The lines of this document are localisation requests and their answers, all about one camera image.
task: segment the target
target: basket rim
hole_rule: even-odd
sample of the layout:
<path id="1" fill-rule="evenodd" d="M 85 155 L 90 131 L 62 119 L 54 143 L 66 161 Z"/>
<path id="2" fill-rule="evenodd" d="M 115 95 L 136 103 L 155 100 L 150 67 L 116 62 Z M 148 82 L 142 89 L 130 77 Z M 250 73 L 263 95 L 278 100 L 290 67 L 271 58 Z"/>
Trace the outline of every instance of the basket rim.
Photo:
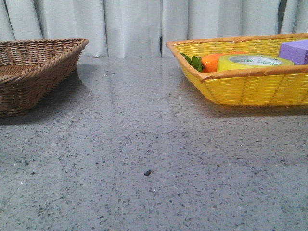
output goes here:
<path id="1" fill-rule="evenodd" d="M 294 66 L 275 66 L 275 67 L 261 67 L 240 70 L 227 70 L 223 72 L 208 72 L 201 73 L 194 69 L 187 60 L 175 48 L 181 44 L 200 44 L 207 42 L 233 42 L 240 43 L 254 40 L 270 40 L 270 39 L 285 39 L 285 38 L 307 38 L 308 33 L 292 33 L 292 34 L 276 34 L 266 36 L 235 36 L 235 37 L 220 37 L 220 38 L 204 38 L 204 39 L 191 39 L 184 41 L 170 41 L 166 43 L 173 55 L 177 58 L 181 65 L 183 65 L 191 74 L 197 77 L 201 82 L 208 79 L 221 79 L 231 77 L 245 77 L 245 76 L 267 76 L 267 75 L 284 75 L 295 73 L 308 72 L 308 65 L 294 65 Z"/>
<path id="2" fill-rule="evenodd" d="M 12 41 L 3 41 L 0 42 L 0 45 L 11 45 L 11 44 L 28 44 L 28 43 L 49 43 L 49 42 L 67 42 L 67 41 L 78 41 L 78 44 L 72 46 L 71 48 L 59 53 L 52 58 L 46 60 L 43 63 L 35 65 L 34 67 L 30 67 L 21 71 L 20 73 L 15 73 L 12 75 L 0 75 L 0 84 L 4 83 L 13 83 L 15 81 L 19 81 L 21 78 L 29 78 L 32 76 L 36 76 L 44 71 L 48 71 L 52 69 L 55 65 L 62 62 L 63 60 L 73 56 L 78 51 L 83 50 L 88 44 L 89 40 L 87 38 L 41 38 L 41 39 L 26 39 L 26 40 L 12 40 Z"/>

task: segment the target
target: speckled granite surface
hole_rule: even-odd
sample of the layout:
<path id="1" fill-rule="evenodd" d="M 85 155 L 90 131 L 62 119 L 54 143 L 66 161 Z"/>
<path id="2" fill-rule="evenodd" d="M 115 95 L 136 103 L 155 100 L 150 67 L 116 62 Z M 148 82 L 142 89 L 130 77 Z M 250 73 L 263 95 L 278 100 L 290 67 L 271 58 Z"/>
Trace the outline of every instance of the speckled granite surface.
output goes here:
<path id="1" fill-rule="evenodd" d="M 0 118 L 1 231 L 308 230 L 307 108 L 214 105 L 174 58 L 96 62 Z"/>

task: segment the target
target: dark speck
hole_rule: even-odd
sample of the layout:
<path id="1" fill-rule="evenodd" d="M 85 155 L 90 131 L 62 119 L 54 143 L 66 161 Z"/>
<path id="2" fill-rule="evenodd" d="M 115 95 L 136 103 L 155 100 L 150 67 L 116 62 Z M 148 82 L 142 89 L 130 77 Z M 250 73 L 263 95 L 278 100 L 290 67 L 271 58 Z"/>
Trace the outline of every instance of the dark speck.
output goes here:
<path id="1" fill-rule="evenodd" d="M 147 170 L 147 171 L 144 173 L 144 175 L 147 177 L 147 176 L 149 176 L 149 175 L 151 174 L 151 172 L 152 172 L 152 170 Z"/>

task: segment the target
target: wicker basket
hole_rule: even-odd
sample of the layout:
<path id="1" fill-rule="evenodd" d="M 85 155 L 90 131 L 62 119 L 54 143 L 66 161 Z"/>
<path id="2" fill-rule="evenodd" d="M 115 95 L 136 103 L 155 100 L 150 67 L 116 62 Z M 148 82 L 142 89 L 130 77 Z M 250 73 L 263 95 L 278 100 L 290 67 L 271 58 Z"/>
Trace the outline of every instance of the wicker basket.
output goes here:
<path id="1" fill-rule="evenodd" d="M 216 104 L 229 106 L 291 106 L 308 104 L 308 65 L 275 66 L 200 73 L 189 57 L 243 51 L 278 56 L 284 42 L 308 39 L 308 33 L 244 36 L 168 42 L 187 77 Z"/>
<path id="2" fill-rule="evenodd" d="M 0 42 L 0 117 L 24 115 L 76 69 L 83 38 Z"/>

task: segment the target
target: purple foam block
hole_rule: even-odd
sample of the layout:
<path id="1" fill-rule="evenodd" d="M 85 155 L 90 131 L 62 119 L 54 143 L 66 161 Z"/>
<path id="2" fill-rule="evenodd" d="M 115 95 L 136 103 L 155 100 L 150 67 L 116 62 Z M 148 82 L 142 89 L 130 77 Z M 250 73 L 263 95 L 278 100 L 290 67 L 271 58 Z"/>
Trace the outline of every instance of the purple foam block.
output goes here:
<path id="1" fill-rule="evenodd" d="M 308 64 L 308 40 L 282 43 L 279 57 L 291 60 L 295 65 Z"/>

